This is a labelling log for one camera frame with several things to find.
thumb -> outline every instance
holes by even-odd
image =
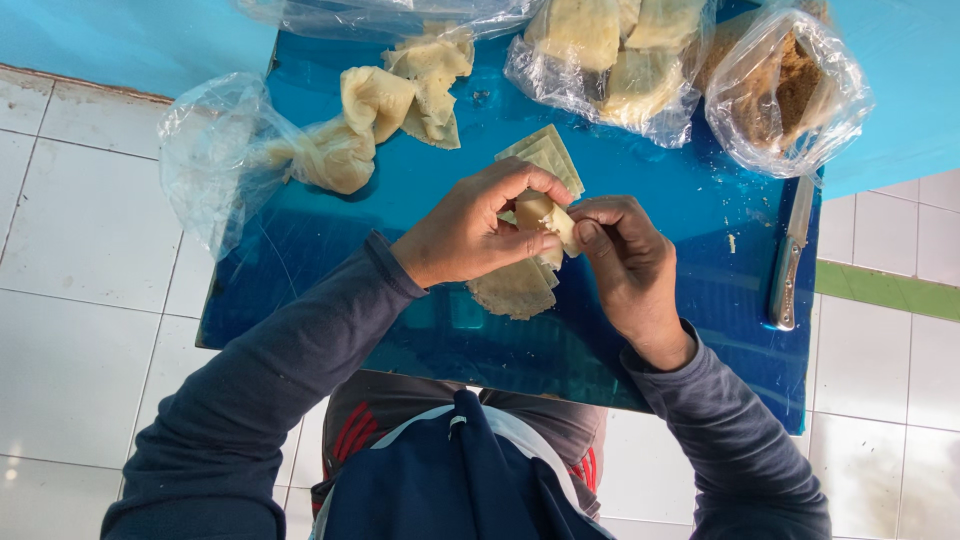
[[[495,237],[500,252],[498,266],[506,266],[563,246],[560,237],[547,231],[517,231]]]
[[[611,289],[623,282],[627,276],[627,269],[616,254],[613,242],[600,224],[592,219],[584,219],[577,223],[573,231],[581,251],[587,254],[597,286]]]

white tile floor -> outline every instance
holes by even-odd
[[[94,537],[133,435],[212,356],[193,347],[212,262],[158,188],[161,110],[0,70],[2,537]],[[955,173],[826,203],[821,257],[960,285]],[[837,537],[960,537],[960,323],[819,295],[815,313],[795,441]],[[324,408],[283,448],[289,538],[310,529]],[[686,538],[695,490],[676,441],[653,416],[609,420],[604,525]]]

knife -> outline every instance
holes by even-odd
[[[773,290],[770,292],[770,322],[779,330],[791,331],[796,326],[794,320],[794,292],[797,283],[797,264],[800,253],[806,246],[806,227],[810,222],[810,205],[813,202],[813,181],[803,175],[797,182],[797,193],[790,210],[790,224],[786,229],[786,238],[780,245],[777,258],[777,275],[774,277]]]

gray pants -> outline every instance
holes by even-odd
[[[453,404],[462,384],[360,370],[330,395],[324,418],[324,481],[313,486],[314,516],[340,467],[407,420]],[[603,477],[603,441],[607,410],[498,390],[480,392],[482,405],[496,407],[526,422],[553,447],[570,472],[580,507],[594,519],[600,503],[596,488]]]

blue wall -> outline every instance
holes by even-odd
[[[825,198],[960,167],[960,1],[832,0],[876,95],[863,136],[827,163]]]
[[[0,62],[170,97],[265,73],[275,39],[227,0],[0,0]]]

